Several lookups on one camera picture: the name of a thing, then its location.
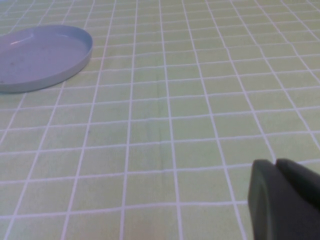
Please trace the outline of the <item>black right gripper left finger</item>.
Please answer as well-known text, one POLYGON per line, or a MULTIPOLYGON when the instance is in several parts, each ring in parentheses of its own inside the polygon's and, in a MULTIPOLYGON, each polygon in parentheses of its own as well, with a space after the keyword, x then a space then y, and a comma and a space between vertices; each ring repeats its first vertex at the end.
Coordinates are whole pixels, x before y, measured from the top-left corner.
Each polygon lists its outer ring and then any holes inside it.
POLYGON ((253 162, 247 202, 255 240, 320 238, 320 209, 295 191, 276 163, 253 162))

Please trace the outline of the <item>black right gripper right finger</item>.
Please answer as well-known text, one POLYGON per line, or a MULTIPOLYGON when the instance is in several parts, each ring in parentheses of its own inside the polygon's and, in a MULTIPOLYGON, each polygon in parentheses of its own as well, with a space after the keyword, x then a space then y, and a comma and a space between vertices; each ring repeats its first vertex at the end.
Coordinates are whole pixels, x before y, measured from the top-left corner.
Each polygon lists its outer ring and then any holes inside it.
POLYGON ((305 201, 320 208, 319 174, 290 159, 277 159, 276 167, 305 201))

